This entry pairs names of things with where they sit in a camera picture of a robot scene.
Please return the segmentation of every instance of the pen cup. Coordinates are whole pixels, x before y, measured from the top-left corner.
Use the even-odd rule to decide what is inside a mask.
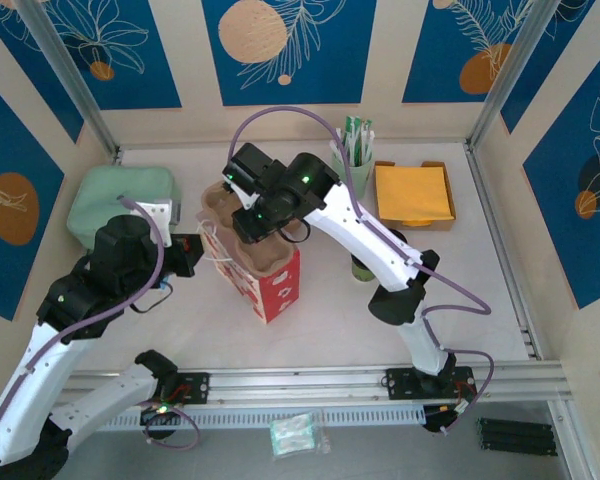
[[[347,176],[344,172],[344,165],[340,160],[340,157],[337,155],[331,156],[331,165],[333,170],[338,174],[340,180],[343,183],[346,183]],[[351,168],[351,178],[353,179],[353,189],[356,194],[356,198],[361,200],[364,197],[364,193],[367,189],[367,182],[369,181],[369,176],[371,175],[371,167],[373,166],[373,158],[369,160],[364,165],[359,167],[350,167]]]

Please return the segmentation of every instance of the beige wall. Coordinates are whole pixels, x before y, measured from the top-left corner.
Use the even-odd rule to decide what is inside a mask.
[[[351,114],[372,118],[376,132],[385,138],[465,138],[481,103],[402,105],[429,2],[378,0],[362,103],[305,107],[334,124]],[[105,120],[123,146],[226,141],[249,114],[262,107],[222,106],[200,0],[150,0],[150,4],[182,109],[107,111]],[[245,132],[251,140],[326,137],[315,122],[291,114],[269,115]]]
[[[562,360],[600,460],[600,300],[578,310],[522,164],[600,60],[600,0],[513,131],[498,119],[478,151],[524,274],[534,324]]]
[[[27,345],[35,313],[50,283],[65,275],[81,250],[65,227],[67,214],[84,172],[106,162],[91,132],[83,129],[75,145],[0,41],[0,95],[29,128],[65,174],[16,317],[0,318],[0,392]]]

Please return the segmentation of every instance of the yellow sticky note pad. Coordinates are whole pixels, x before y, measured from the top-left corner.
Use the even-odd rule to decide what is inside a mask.
[[[376,167],[378,214],[383,220],[426,224],[453,220],[442,167]]]

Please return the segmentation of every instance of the plastic bag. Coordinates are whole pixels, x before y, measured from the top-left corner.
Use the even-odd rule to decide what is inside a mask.
[[[298,453],[329,453],[331,449],[319,411],[274,420],[270,433],[274,460]]]

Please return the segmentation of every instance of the white table surface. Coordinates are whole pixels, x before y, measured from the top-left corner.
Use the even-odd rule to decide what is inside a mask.
[[[325,142],[261,142],[273,158],[290,162],[309,151],[329,158]],[[200,195],[220,179],[228,144],[191,148],[129,150],[123,165],[164,166],[183,191],[178,232],[195,232]],[[449,347],[478,349],[496,360],[524,360],[527,352],[500,270],[482,207],[461,144],[377,142],[375,157],[398,165],[424,160],[446,163],[457,220],[450,232],[404,230],[419,250],[441,257],[437,271],[462,284],[493,308],[489,317],[461,312],[435,312],[432,323]],[[362,202],[375,212],[371,184]],[[314,229],[300,245],[300,299],[269,325],[227,283],[212,262],[201,260],[191,279],[175,278],[171,299],[148,314],[127,311],[109,325],[103,338],[83,360],[81,370],[119,370],[135,356],[153,348],[180,368],[261,368],[366,366],[410,363],[411,357],[395,329],[376,320],[367,303],[377,281],[361,283],[351,275],[350,255]],[[435,280],[427,285],[427,305],[471,302]],[[146,307],[163,295],[151,291],[138,302]],[[481,360],[462,358],[461,360]]]

